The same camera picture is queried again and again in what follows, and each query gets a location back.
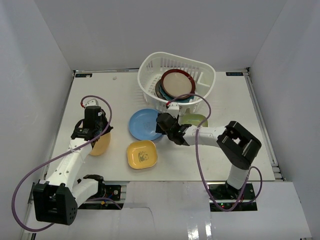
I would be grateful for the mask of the light blue round plate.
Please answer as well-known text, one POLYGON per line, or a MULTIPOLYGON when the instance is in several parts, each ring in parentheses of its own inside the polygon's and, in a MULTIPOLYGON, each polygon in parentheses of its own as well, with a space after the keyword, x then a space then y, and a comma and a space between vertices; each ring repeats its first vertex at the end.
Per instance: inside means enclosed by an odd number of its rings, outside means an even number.
POLYGON ((128 123, 131 135, 140 141, 154 141, 160 138, 162 135, 156 132, 158 113, 152 108, 144 108, 135 112, 128 123))

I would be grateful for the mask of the orange round plate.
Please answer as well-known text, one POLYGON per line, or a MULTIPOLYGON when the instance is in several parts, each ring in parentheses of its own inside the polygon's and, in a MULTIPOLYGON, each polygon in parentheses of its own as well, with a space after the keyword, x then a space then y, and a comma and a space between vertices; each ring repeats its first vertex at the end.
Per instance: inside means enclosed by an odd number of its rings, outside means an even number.
POLYGON ((102 135, 94 144, 91 152, 89 153, 90 156, 100 156, 106 152, 110 145, 111 141, 111 132, 108 132, 102 135))

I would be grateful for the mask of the green square panda plate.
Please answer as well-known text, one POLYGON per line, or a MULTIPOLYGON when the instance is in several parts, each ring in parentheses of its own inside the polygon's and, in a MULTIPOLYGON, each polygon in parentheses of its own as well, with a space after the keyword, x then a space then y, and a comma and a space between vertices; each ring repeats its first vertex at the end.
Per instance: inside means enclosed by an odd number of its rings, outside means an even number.
POLYGON ((208 127, 208 119, 202 114, 189 113, 185 115, 181 115, 178 118, 178 123, 181 126, 196 126, 198 127, 200 123, 202 127, 208 127))

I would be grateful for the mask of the grey deer round plate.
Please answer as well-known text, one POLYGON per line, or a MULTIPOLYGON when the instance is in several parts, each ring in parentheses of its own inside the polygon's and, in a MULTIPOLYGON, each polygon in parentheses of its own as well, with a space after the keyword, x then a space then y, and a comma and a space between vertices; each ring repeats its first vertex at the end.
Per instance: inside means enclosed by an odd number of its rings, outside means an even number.
POLYGON ((159 80, 156 85, 155 85, 155 94, 158 98, 162 99, 163 98, 163 95, 161 94, 160 92, 160 86, 161 86, 161 81, 159 80))

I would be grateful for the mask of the yellow square panda plate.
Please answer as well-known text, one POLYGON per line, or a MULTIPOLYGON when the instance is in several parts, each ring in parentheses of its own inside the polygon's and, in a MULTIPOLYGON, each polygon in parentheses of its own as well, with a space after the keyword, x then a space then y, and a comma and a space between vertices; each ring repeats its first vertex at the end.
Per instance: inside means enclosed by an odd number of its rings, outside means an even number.
POLYGON ((156 145, 151 140, 139 140, 127 147, 128 165, 135 170, 153 167, 158 161, 156 145))

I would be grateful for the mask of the red rimmed beige round plate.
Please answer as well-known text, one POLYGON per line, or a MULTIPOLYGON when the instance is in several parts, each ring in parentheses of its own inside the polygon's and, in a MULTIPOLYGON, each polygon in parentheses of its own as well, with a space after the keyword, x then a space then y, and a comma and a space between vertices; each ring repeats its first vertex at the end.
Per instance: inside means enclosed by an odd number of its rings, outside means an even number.
POLYGON ((189 73, 181 69, 167 70, 160 79, 164 92, 172 98, 194 94, 196 83, 189 73))

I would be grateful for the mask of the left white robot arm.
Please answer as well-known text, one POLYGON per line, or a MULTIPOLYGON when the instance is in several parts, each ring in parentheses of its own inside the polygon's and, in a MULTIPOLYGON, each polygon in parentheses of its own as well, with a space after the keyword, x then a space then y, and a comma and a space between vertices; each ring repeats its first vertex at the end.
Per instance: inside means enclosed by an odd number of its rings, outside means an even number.
POLYGON ((48 179, 37 183, 33 189, 37 221, 71 225, 80 205, 89 198, 99 200, 105 196, 103 176, 87 174, 80 180, 76 177, 87 156, 97 157, 106 152, 111 130, 100 106, 85 106, 84 118, 75 125, 71 135, 71 153, 62 158, 48 179))

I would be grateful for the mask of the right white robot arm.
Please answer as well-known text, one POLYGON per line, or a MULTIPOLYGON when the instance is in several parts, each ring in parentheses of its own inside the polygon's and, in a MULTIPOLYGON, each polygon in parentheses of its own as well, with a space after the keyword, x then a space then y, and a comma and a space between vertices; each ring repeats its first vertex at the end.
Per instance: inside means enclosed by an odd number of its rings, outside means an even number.
POLYGON ((260 140, 237 121, 222 127, 197 127, 179 124, 178 120, 169 113, 159 113, 155 131, 179 146, 198 144, 220 148, 231 163, 226 195, 233 200, 242 196, 249 169, 262 147, 260 140))

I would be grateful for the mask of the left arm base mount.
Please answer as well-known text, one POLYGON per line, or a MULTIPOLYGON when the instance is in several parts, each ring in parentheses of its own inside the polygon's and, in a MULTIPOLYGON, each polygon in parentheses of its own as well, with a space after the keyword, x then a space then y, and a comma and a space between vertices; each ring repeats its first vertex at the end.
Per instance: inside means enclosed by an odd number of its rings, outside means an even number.
POLYGON ((102 193, 91 196, 79 209, 81 210, 121 210, 123 208, 123 199, 121 197, 121 185, 102 186, 102 193))

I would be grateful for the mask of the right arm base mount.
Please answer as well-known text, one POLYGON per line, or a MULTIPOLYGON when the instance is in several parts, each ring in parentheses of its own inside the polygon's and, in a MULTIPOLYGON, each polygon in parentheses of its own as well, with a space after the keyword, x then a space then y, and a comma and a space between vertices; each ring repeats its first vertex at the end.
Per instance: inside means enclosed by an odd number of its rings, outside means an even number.
MULTIPOLYGON (((214 183, 209 184, 209 191, 216 200, 217 204, 223 209, 231 208, 238 198, 236 193, 228 192, 227 187, 224 183, 214 183)), ((240 201, 236 208, 235 212, 255 212, 258 210, 256 201, 252 201, 256 196, 255 190, 251 183, 247 183, 244 189, 244 192, 240 198, 240 201)))

